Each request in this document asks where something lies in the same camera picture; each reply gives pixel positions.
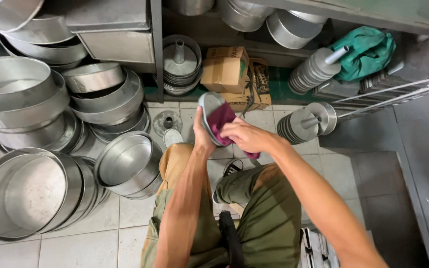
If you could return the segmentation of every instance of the maroon cloth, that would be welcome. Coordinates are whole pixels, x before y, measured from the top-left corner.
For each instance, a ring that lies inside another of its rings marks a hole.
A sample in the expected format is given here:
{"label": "maroon cloth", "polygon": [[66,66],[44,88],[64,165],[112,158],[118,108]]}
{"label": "maroon cloth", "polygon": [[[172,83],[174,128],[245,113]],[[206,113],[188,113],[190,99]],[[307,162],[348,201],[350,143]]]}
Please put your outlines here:
{"label": "maroon cloth", "polygon": [[[235,118],[235,111],[231,109],[228,102],[225,102],[222,106],[212,112],[211,115],[206,119],[211,132],[213,132],[213,135],[216,137],[216,139],[224,146],[228,146],[235,142],[227,137],[222,138],[220,135],[221,128],[224,126],[224,124],[231,123]],[[250,159],[258,159],[260,155],[260,153],[248,152],[245,152],[245,154]]]}

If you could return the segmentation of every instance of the cardboard box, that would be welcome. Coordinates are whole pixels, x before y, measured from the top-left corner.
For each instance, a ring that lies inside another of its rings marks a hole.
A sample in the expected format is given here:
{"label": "cardboard box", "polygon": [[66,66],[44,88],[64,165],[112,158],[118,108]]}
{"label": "cardboard box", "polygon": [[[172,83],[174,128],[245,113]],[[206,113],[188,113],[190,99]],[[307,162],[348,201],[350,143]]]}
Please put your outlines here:
{"label": "cardboard box", "polygon": [[235,112],[263,110],[271,105],[267,61],[251,58],[243,92],[241,94],[221,93],[221,96]]}
{"label": "cardboard box", "polygon": [[218,93],[242,93],[249,57],[244,47],[210,48],[203,61],[201,84]]}

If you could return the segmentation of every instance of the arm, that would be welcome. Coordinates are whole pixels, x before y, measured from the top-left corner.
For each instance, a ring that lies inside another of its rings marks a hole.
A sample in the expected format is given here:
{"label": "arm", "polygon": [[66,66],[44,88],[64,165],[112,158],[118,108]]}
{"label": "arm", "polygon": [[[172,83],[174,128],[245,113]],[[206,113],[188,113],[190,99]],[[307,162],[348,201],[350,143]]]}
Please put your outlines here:
{"label": "arm", "polygon": [[194,149],[163,214],[155,268],[181,268],[188,263],[200,211],[203,188],[200,175],[205,173],[208,157],[215,149],[201,125],[202,116],[203,112],[198,107],[193,126]]}
{"label": "arm", "polygon": [[240,118],[224,125],[221,137],[229,137],[243,151],[272,156],[312,222],[334,246],[342,267],[388,267],[342,198],[286,139]]}

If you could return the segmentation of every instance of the cargo pants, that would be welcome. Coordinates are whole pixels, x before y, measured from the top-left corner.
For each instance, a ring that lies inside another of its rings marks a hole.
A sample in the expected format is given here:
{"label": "cargo pants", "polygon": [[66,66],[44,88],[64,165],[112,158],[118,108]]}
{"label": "cargo pants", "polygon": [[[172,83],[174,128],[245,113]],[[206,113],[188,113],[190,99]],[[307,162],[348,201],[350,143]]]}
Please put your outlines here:
{"label": "cargo pants", "polygon": [[[192,150],[191,144],[173,144],[160,161],[163,182],[157,193],[153,217],[143,245],[142,268],[153,267],[163,213]],[[220,246],[221,232],[213,216],[207,170],[200,174],[199,179],[204,181],[204,185],[187,267],[229,265],[228,253]],[[223,177],[216,186],[216,193],[222,203],[247,203],[236,230],[243,247],[246,267],[297,267],[300,257],[301,204],[277,164]]]}

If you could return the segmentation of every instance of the black strap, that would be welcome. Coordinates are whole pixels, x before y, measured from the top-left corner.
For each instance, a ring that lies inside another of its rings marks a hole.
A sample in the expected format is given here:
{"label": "black strap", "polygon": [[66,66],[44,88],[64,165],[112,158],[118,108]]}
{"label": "black strap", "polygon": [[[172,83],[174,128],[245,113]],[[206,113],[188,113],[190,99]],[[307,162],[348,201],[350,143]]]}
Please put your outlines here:
{"label": "black strap", "polygon": [[225,247],[228,249],[231,268],[244,268],[243,247],[236,233],[235,223],[229,211],[222,211],[219,215],[219,229],[223,235]]}

